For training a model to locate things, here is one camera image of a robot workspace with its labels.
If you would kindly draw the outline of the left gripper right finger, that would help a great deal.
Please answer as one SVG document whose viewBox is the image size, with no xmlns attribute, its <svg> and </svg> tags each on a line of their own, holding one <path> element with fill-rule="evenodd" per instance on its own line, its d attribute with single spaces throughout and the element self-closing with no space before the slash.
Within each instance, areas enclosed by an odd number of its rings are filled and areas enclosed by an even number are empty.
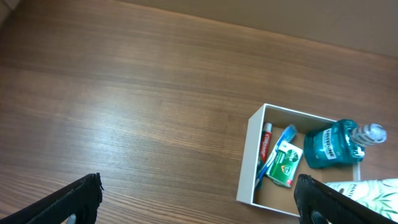
<svg viewBox="0 0 398 224">
<path fill-rule="evenodd" d="M 298 176 L 294 199 L 300 224 L 394 224 L 307 174 Z"/>
</svg>

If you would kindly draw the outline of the white lotion tube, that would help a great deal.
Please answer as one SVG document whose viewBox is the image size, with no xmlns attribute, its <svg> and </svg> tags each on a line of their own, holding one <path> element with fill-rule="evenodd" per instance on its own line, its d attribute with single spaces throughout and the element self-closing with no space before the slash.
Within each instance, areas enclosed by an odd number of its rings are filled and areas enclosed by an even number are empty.
<svg viewBox="0 0 398 224">
<path fill-rule="evenodd" d="M 328 182 L 326 185 L 397 222 L 397 179 Z"/>
</svg>

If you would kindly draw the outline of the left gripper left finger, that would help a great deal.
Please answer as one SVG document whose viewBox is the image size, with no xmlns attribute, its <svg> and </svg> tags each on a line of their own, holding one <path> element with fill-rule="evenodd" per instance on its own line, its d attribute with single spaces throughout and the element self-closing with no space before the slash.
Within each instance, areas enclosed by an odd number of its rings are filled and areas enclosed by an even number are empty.
<svg viewBox="0 0 398 224">
<path fill-rule="evenodd" d="M 99 173 L 88 174 L 16 213 L 1 224 L 62 223 L 72 215 L 76 223 L 94 224 L 103 200 Z"/>
</svg>

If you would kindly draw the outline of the blue mouthwash bottle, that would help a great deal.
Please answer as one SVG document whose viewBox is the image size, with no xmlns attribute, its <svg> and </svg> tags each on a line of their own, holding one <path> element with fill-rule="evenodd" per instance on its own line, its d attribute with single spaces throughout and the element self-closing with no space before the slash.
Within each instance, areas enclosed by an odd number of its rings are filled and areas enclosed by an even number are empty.
<svg viewBox="0 0 398 224">
<path fill-rule="evenodd" d="M 387 140 L 387 131 L 376 123 L 360 126 L 341 119 L 330 127 L 310 131 L 304 139 L 304 156 L 312 169 L 348 166 L 361 162 L 365 149 Z"/>
</svg>

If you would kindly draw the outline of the red teal toothpaste tube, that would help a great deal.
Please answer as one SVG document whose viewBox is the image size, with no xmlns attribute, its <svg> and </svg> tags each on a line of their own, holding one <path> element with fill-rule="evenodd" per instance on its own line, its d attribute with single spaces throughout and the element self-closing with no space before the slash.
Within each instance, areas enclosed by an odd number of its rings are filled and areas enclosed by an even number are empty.
<svg viewBox="0 0 398 224">
<path fill-rule="evenodd" d="M 267 169 L 266 163 L 267 163 L 267 155 L 270 146 L 271 136 L 272 136 L 272 124 L 264 123 L 262 127 L 259 155 L 257 160 L 256 180 L 255 180 L 256 190 L 261 188 L 262 180 L 264 178 L 264 174 Z"/>
</svg>

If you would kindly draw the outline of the green Dettol soap bar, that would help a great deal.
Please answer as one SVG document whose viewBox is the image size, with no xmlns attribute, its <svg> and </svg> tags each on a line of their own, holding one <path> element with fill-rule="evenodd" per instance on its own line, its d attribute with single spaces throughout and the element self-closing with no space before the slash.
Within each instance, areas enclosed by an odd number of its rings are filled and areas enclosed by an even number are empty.
<svg viewBox="0 0 398 224">
<path fill-rule="evenodd" d="M 302 155 L 301 148 L 282 141 L 272 165 L 266 171 L 266 176 L 276 185 L 290 188 Z"/>
</svg>

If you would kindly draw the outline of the blue white toothbrush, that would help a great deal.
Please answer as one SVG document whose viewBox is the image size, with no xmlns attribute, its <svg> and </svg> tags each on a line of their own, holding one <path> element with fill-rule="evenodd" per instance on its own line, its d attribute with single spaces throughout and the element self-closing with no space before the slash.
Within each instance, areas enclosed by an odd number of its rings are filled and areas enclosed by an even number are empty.
<svg viewBox="0 0 398 224">
<path fill-rule="evenodd" d="M 278 152 L 278 149 L 279 149 L 279 146 L 281 145 L 281 143 L 283 141 L 290 142 L 291 140 L 293 140 L 293 138 L 295 137 L 296 134 L 297 134 L 297 129 L 296 129 L 296 127 L 293 124 L 287 126 L 282 131 L 282 134 L 280 135 L 280 138 L 275 143 L 273 149 L 271 150 L 270 155 L 267 156 L 267 163 L 266 163 L 267 169 L 266 169 L 266 171 L 271 167 L 272 163 L 274 162 L 274 159 L 275 159 L 275 157 L 277 155 L 277 152 Z"/>
</svg>

